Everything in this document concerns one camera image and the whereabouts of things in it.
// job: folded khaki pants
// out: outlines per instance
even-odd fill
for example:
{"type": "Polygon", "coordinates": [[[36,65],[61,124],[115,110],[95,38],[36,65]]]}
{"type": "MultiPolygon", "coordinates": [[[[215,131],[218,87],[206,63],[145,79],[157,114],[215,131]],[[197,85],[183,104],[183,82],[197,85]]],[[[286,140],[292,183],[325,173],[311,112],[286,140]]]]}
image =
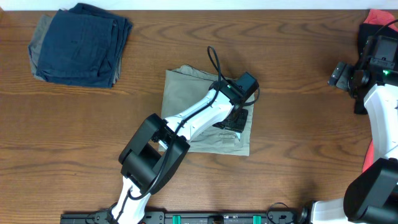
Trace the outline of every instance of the folded khaki pants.
{"type": "MultiPolygon", "coordinates": [[[[184,111],[200,101],[208,93],[209,86],[218,77],[210,73],[197,70],[189,65],[166,71],[166,80],[162,103],[162,118],[173,116],[184,111]]],[[[244,107],[249,111],[248,120],[240,140],[233,131],[209,127],[193,139],[189,152],[209,152],[248,156],[250,154],[250,132],[254,105],[244,107]]]]}

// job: folded clothing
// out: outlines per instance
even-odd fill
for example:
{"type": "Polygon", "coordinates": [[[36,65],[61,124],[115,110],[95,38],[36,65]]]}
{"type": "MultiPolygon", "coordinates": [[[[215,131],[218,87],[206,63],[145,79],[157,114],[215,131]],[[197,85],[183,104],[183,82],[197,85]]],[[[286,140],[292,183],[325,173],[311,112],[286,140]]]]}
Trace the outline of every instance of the folded clothing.
{"type": "MultiPolygon", "coordinates": [[[[162,103],[162,118],[173,116],[200,101],[208,93],[209,86],[217,81],[216,75],[197,70],[189,65],[166,71],[162,103]]],[[[244,107],[249,111],[240,140],[233,131],[209,127],[189,144],[189,152],[209,152],[248,156],[250,154],[250,133],[254,105],[244,107]]]]}
{"type": "Polygon", "coordinates": [[[132,24],[77,4],[59,10],[42,42],[36,74],[47,82],[111,88],[132,24]]]}
{"type": "MultiPolygon", "coordinates": [[[[34,78],[38,80],[44,80],[42,77],[36,75],[36,71],[37,71],[37,63],[40,57],[40,51],[42,50],[43,40],[50,27],[51,21],[52,17],[50,16],[42,15],[40,17],[40,20],[37,23],[36,29],[33,33],[32,40],[30,40],[30,43],[28,45],[30,71],[32,72],[34,78]]],[[[113,84],[116,83],[116,80],[119,80],[120,73],[121,73],[121,58],[115,70],[113,84]]]]}

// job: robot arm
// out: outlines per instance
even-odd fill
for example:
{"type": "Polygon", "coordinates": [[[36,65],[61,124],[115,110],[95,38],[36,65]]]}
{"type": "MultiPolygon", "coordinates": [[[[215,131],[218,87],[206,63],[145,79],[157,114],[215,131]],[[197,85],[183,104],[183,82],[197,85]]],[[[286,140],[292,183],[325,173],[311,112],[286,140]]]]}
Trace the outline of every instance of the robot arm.
{"type": "Polygon", "coordinates": [[[398,40],[369,37],[357,66],[340,62],[328,82],[356,99],[355,113],[369,115],[374,164],[349,185],[344,198],[315,202],[312,224],[398,222],[397,49],[398,40]]]}
{"type": "Polygon", "coordinates": [[[159,191],[170,180],[189,149],[188,143],[205,129],[215,125],[239,133],[243,131],[244,125],[240,124],[246,124],[247,118],[247,113],[242,113],[245,111],[244,103],[258,89],[257,80],[247,72],[239,80],[222,81],[215,101],[179,129],[178,138],[169,149],[171,137],[179,124],[211,103],[216,95],[214,86],[217,85],[213,84],[202,100],[179,114],[165,119],[160,119],[156,114],[149,116],[123,150],[119,157],[119,162],[123,165],[123,189],[117,205],[111,211],[113,219],[119,224],[138,223],[143,218],[150,195],[159,191]],[[138,197],[145,192],[164,160],[165,154],[161,156],[148,144],[149,140],[159,142],[167,150],[171,150],[171,155],[153,191],[140,200],[132,200],[127,195],[138,197]]]}

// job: gray clothing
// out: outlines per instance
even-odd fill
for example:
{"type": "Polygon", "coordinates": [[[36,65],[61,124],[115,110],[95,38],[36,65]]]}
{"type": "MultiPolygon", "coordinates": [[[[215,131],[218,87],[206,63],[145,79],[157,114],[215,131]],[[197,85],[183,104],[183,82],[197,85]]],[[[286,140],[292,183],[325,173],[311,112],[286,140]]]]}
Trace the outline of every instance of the gray clothing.
{"type": "MultiPolygon", "coordinates": [[[[200,101],[208,93],[209,86],[218,77],[183,65],[175,70],[166,71],[165,88],[162,103],[162,118],[173,116],[200,101]]],[[[190,152],[210,152],[248,156],[250,154],[250,132],[254,105],[245,107],[249,111],[248,120],[240,140],[233,131],[209,127],[190,142],[190,152]]]]}
{"type": "MultiPolygon", "coordinates": [[[[37,62],[39,61],[40,51],[42,50],[42,44],[44,37],[50,27],[52,18],[46,15],[42,15],[39,22],[37,23],[36,29],[33,33],[32,40],[28,45],[28,53],[29,53],[29,62],[30,62],[30,70],[33,76],[38,79],[44,81],[44,79],[40,76],[36,75],[37,71],[37,62]]],[[[120,79],[121,73],[121,58],[118,60],[118,66],[115,69],[115,74],[113,78],[113,84],[116,83],[116,80],[120,79]]]]}

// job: wood grain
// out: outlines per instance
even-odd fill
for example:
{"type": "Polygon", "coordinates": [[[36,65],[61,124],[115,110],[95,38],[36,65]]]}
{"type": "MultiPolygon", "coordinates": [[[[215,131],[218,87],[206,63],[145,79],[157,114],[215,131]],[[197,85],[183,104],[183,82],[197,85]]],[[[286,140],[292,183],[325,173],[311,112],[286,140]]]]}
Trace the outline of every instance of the wood grain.
{"type": "Polygon", "coordinates": [[[134,28],[111,89],[35,80],[27,45],[41,14],[0,23],[0,222],[59,223],[64,212],[117,201],[119,153],[142,121],[160,114],[165,70],[190,64],[259,79],[249,157],[188,153],[150,207],[170,211],[299,207],[344,192],[371,140],[367,116],[326,82],[353,63],[366,11],[117,11],[134,28]]]}

